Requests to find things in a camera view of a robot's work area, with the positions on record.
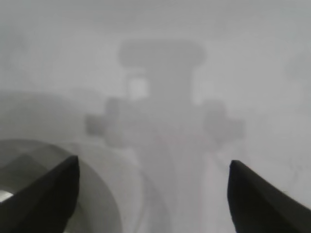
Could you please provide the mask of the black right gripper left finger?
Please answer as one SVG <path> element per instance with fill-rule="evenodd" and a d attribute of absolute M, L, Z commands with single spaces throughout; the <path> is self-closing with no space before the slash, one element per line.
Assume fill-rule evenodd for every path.
<path fill-rule="evenodd" d="M 0 204 L 2 233 L 62 233 L 72 217 L 80 189 L 76 155 Z"/>

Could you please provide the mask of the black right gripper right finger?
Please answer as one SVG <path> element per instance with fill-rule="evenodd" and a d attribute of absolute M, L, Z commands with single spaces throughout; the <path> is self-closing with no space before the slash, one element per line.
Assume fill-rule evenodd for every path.
<path fill-rule="evenodd" d="M 239 160 L 229 167 L 227 200 L 238 233 L 309 233 L 311 211 Z"/>

